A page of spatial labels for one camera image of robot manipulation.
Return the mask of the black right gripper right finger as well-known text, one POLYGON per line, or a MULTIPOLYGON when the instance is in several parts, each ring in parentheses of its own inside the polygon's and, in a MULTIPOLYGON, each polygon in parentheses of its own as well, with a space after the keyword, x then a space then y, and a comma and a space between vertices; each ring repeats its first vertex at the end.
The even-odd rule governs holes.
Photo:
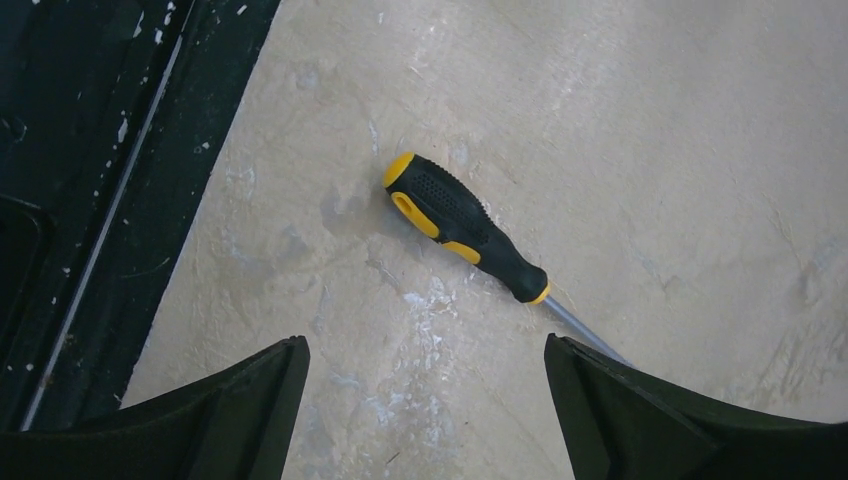
POLYGON ((548 336, 544 361, 577 479, 844 479, 847 425, 701 395, 548 336))

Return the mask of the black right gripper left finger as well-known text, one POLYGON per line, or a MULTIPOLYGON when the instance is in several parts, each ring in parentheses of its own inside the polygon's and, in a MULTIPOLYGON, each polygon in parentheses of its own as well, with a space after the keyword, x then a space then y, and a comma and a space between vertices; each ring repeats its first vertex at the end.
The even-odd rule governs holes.
POLYGON ((303 336, 59 431, 4 432, 4 479, 279 479, 310 363, 303 336))

